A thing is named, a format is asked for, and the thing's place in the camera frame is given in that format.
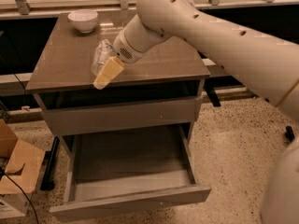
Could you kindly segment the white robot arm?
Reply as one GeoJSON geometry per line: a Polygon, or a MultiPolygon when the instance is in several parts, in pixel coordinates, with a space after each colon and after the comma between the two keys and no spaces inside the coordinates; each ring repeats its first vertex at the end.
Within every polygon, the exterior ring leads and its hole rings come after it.
{"type": "MultiPolygon", "coordinates": [[[[93,83],[102,90],[125,63],[176,36],[299,121],[299,45],[197,10],[192,0],[136,0],[136,15],[120,31],[93,83]]],[[[278,159],[260,211],[261,224],[299,224],[299,139],[278,159]]]]}

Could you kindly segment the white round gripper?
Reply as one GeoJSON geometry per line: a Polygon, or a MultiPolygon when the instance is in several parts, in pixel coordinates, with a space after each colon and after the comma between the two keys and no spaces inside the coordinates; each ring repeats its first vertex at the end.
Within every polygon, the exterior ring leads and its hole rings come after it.
{"type": "Polygon", "coordinates": [[[93,82],[96,89],[102,90],[124,69],[123,63],[136,63],[151,48],[166,41],[170,35],[158,33],[146,27],[135,15],[120,31],[113,42],[118,57],[110,57],[93,82]]]}

